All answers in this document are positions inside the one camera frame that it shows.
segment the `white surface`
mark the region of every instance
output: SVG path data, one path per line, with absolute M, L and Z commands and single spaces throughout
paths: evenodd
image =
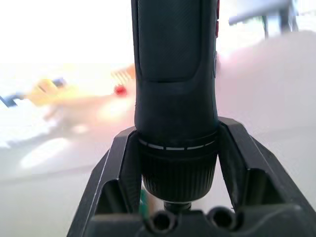
M 313 33 L 264 41 L 223 59 L 216 79 L 218 114 L 242 122 L 270 149 L 314 208 L 315 42 Z M 61 127 L 55 135 L 2 148 L 0 235 L 65 236 L 92 168 L 112 138 L 133 125 L 133 108 L 116 122 L 90 125 L 87 133 L 71 135 Z M 35 163 L 25 165 L 32 156 Z M 40 156 L 46 159 L 39 162 Z M 230 206 L 219 166 L 211 191 L 194 208 L 215 205 Z
M 130 62 L 130 19 L 130 0 L 1 1 L 0 62 Z

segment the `cordless screwdriver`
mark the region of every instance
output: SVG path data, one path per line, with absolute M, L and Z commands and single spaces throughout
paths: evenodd
M 207 194 L 214 175 L 217 0 L 131 2 L 143 181 L 179 212 Z

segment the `rubber grip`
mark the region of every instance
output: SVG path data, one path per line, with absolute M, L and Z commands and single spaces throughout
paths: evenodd
M 216 0 L 132 0 L 135 125 L 159 146 L 205 142 L 218 126 Z

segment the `white table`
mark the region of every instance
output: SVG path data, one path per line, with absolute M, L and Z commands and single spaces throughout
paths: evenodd
M 308 32 L 269 39 L 223 58 L 216 78 L 218 114 L 242 122 L 270 149 L 314 208 L 315 42 Z M 86 133 L 72 135 L 61 127 L 14 149 L 1 148 L 0 235 L 65 236 L 91 170 L 112 138 L 133 125 L 133 108 Z M 219 166 L 211 191 L 193 208 L 215 205 L 230 206 Z

